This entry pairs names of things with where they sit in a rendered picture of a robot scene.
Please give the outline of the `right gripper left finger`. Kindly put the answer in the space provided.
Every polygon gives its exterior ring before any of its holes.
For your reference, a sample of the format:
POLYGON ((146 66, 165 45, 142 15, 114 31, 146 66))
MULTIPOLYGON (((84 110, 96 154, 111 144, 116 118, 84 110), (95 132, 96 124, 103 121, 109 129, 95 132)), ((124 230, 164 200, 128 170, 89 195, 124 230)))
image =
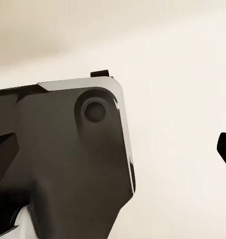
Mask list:
POLYGON ((19 153, 16 133, 0 136, 0 182, 19 153))

